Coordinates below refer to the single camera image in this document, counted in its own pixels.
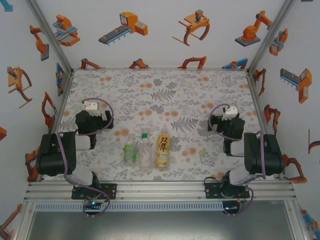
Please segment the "aluminium frame leg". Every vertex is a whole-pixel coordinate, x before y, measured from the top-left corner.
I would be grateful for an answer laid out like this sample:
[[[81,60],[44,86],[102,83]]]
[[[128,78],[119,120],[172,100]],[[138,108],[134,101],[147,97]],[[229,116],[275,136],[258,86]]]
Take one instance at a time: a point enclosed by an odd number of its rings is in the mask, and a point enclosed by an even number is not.
[[[307,228],[297,200],[285,200],[285,209],[294,240],[309,240]]]
[[[35,213],[36,204],[34,202],[24,202],[22,213],[13,240],[27,240]]]

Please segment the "orange tea bottle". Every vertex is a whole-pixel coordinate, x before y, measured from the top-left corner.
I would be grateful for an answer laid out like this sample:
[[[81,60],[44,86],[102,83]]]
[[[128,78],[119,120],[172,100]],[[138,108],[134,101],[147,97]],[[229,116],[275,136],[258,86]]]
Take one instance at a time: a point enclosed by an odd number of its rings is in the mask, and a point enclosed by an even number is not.
[[[160,170],[166,170],[170,165],[171,137],[167,128],[163,128],[158,135],[156,144],[155,165]]]

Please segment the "wide aluminium frame rail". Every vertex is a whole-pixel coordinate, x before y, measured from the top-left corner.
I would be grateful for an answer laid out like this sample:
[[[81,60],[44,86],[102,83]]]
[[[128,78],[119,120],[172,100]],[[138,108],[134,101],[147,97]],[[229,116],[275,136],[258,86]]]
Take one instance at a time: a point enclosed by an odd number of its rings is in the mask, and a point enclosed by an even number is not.
[[[116,202],[205,201],[202,181],[115,181]],[[287,180],[255,180],[248,184],[256,201],[296,200]],[[70,202],[73,185],[65,181],[41,181],[28,185],[26,202]]]

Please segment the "aluminium frame post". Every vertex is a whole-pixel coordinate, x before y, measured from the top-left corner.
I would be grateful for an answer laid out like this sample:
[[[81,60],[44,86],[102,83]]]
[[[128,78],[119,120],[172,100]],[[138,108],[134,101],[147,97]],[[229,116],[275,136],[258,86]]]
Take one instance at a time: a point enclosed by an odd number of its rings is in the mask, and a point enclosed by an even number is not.
[[[283,24],[284,20],[286,19],[287,15],[290,13],[291,9],[293,8],[294,4],[297,0],[285,0],[283,5],[281,6],[278,14],[276,15],[266,37],[262,41],[261,46],[258,48],[257,53],[255,54],[251,65],[248,68],[248,74],[252,75],[259,63],[261,62],[263,56],[269,49],[269,46],[272,44],[273,39],[275,38],[276,34],[278,33],[281,25]]]
[[[42,10],[40,9],[38,3],[36,0],[25,0],[26,4],[28,5],[28,8],[32,12],[32,15],[38,22],[42,32],[47,37],[48,42],[50,46],[53,48],[53,51],[55,52],[60,64],[62,67],[64,67],[64,70],[69,74],[72,75],[73,68],[71,67],[66,55],[64,54],[62,48],[60,47],[60,44],[58,40],[55,37],[54,32],[52,31],[45,15],[43,14]]]

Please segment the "thin aluminium table rail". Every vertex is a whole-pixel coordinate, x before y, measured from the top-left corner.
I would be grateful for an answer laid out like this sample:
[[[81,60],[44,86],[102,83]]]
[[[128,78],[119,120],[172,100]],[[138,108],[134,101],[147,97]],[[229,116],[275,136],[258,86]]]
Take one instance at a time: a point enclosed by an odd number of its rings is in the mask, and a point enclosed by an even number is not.
[[[107,68],[74,68],[73,72],[79,71],[227,71],[227,72],[246,72],[247,68],[221,68],[221,67],[204,67],[204,68],[177,68],[177,67],[150,67],[150,68],[125,68],[125,67],[107,67]]]

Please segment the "floral patterned table cloth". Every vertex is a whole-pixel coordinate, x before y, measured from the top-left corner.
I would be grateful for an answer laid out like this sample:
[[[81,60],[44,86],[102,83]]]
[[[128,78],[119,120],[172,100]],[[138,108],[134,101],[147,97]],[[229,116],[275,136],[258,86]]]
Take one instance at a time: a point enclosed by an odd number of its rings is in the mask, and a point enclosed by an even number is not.
[[[113,109],[114,126],[97,134],[93,150],[79,151],[79,165],[94,171],[100,180],[200,181],[220,179],[240,167],[241,157],[227,156],[224,140],[208,131],[210,113],[221,115],[221,104],[238,109],[244,131],[260,129],[246,74],[242,71],[77,71],[73,77],[59,129],[77,129],[76,114],[82,101],[92,98],[101,110]],[[169,167],[143,168],[124,164],[124,146],[130,134],[135,141],[143,130],[152,146],[167,128],[170,135]],[[186,138],[179,138],[180,132]]]

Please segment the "aluminium table side rail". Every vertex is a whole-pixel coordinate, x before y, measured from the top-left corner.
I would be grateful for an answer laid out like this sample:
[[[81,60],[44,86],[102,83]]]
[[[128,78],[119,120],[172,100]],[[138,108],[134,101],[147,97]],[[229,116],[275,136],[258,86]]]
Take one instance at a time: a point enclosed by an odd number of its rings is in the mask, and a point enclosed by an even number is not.
[[[55,118],[53,121],[53,126],[51,127],[50,131],[48,132],[49,134],[57,133],[58,130],[60,129],[60,124],[61,120],[63,117],[63,112],[65,110],[66,102],[69,96],[69,92],[71,89],[72,81],[73,81],[74,74],[68,74],[68,73],[63,73],[62,74],[62,79],[64,80],[64,89],[63,93],[61,95],[61,104],[57,108],[57,114],[55,114]]]
[[[284,158],[281,153],[277,138],[274,134],[264,132],[267,122],[264,120],[262,107],[253,77],[247,76],[249,90],[257,112],[260,126],[259,133],[244,134],[244,166],[251,175],[264,174],[272,176],[280,174],[285,168]]]

